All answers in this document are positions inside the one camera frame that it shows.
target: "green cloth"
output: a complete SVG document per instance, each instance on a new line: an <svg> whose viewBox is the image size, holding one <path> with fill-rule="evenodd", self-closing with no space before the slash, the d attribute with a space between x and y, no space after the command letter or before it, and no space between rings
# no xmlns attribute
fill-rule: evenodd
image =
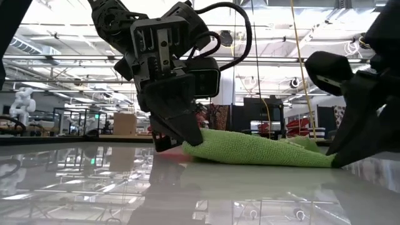
<svg viewBox="0 0 400 225"><path fill-rule="evenodd" d="M202 129L203 143L183 143L183 151L195 157L226 164L254 164L330 168L335 155L325 156L305 139L273 141L229 131Z"/></svg>

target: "ceiling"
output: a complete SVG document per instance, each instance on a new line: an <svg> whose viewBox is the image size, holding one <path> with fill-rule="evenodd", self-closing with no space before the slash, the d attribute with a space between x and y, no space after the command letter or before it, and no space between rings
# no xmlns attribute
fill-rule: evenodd
<svg viewBox="0 0 400 225"><path fill-rule="evenodd" d="M162 16L176 0L149 0L138 4L136 1L122 0L127 8L134 12L146 13L150 18ZM217 0L194 1L194 8L201 9ZM236 66L235 70L225 71L235 77L236 101L248 96L246 90L258 92L257 76L260 77L262 93L298 93L300 85L291 89L289 82L293 78L301 80L301 68L294 59L292 63L274 58L297 58L296 35L289 1L235 1L240 4L252 21L253 42L249 60ZM376 6L384 3L376 1L351 1L352 8L338 9L337 1L295 1L297 34L301 48L301 57L307 58L315 51L329 51L347 56L350 59L369 59L372 50L358 49L358 39L375 20ZM234 36L232 47L221 47L213 56L220 64L240 56L245 47L246 33L244 20L229 8L217 8L200 15L209 29L220 33L230 31ZM16 38L34 46L42 54L69 55L69 59L57 60L58 65L50 65L37 59L13 59L11 55L28 55L26 52L10 46L4 63L9 79L53 80L48 84L51 89L63 90L67 97L82 97L97 103L118 103L112 96L104 98L102 94L67 92L68 90L96 90L95 84L75 85L63 81L101 81L109 91L121 91L132 104L136 103L136 91L132 83L124 79L113 69L116 60L82 60L84 56L120 56L108 43L97 35L91 19L91 8L86 0L34 0L25 15ZM202 52L214 47L212 41ZM257 59L262 61L257 67ZM353 68L360 63L352 64ZM305 79L308 86L308 75Z"/></svg>

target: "green towel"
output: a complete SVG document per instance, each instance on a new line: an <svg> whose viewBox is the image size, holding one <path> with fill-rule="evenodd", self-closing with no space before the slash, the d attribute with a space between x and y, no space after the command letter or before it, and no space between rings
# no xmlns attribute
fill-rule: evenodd
<svg viewBox="0 0 400 225"><path fill-rule="evenodd" d="M254 164L330 168L335 155L325 156L315 143L305 139L273 141L238 132L202 129L203 143L183 143L192 156L226 164Z"/></svg>

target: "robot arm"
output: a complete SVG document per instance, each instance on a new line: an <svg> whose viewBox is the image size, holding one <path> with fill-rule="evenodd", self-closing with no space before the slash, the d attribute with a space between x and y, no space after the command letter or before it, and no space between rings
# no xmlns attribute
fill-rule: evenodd
<svg viewBox="0 0 400 225"><path fill-rule="evenodd" d="M203 142L195 116L195 99L211 98L219 92L221 71L242 61L251 48L251 24L239 6L220 2L200 11L190 1L176 3L156 19L129 12L120 0L89 0L92 19L99 36L124 57L115 70L128 81L134 80L137 100L144 112L151 112L152 135L157 151L167 150L187 141L192 146ZM218 67L214 58L221 39L209 31L198 14L217 7L230 7L245 18L247 43L244 54ZM217 46L200 56L190 54L217 40Z"/></svg>

